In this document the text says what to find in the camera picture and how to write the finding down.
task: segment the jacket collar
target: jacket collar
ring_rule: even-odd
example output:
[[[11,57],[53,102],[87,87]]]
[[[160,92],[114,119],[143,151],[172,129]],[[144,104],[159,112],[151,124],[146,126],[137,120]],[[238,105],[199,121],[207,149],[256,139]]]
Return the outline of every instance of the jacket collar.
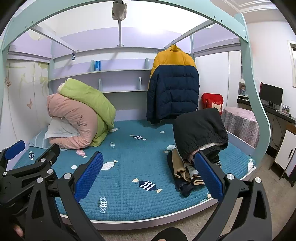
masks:
[[[173,51],[173,52],[181,51],[181,49],[179,49],[179,48],[177,47],[177,45],[175,45],[175,44],[172,44],[172,45],[168,48],[168,50]]]

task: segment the computer monitor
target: computer monitor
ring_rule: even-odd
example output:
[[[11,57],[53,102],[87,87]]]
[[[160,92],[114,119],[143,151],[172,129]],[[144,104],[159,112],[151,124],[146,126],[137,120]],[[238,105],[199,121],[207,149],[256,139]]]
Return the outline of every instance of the computer monitor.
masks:
[[[269,106],[280,105],[283,98],[283,89],[272,85],[261,83],[259,97],[268,101]]]

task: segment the mattress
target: mattress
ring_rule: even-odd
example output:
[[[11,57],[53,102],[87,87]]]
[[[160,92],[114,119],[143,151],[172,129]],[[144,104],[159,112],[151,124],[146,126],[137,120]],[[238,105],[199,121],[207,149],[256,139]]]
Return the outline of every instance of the mattress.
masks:
[[[86,198],[80,201],[91,220],[138,221],[171,214],[207,199],[205,186],[197,187],[189,197],[183,197],[175,188],[167,165],[166,148],[174,144],[173,125],[151,126],[145,120],[118,121],[99,147],[87,147],[85,156],[76,150],[60,152],[53,165],[58,177],[74,172],[71,167],[86,163],[95,151],[104,157],[101,170]],[[44,150],[30,147],[14,168],[34,163]],[[221,168],[238,179],[248,173],[249,156],[234,145],[221,151]],[[56,198],[61,214],[66,214],[60,198]]]

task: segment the red bag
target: red bag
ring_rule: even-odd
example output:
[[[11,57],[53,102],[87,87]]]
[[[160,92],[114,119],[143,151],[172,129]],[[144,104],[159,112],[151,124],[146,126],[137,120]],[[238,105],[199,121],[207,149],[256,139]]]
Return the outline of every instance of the red bag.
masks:
[[[220,115],[222,114],[222,105],[223,105],[223,96],[222,95],[203,93],[201,99],[202,99],[204,109],[216,108],[216,109],[218,109]]]

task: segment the green blanket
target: green blanket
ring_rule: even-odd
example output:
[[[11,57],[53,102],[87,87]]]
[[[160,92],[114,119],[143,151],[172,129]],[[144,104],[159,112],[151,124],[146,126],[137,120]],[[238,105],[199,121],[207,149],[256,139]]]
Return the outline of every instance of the green blanket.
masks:
[[[98,117],[98,130],[91,146],[99,146],[108,131],[114,127],[116,109],[99,90],[75,79],[67,79],[60,89],[60,94],[91,107]]]

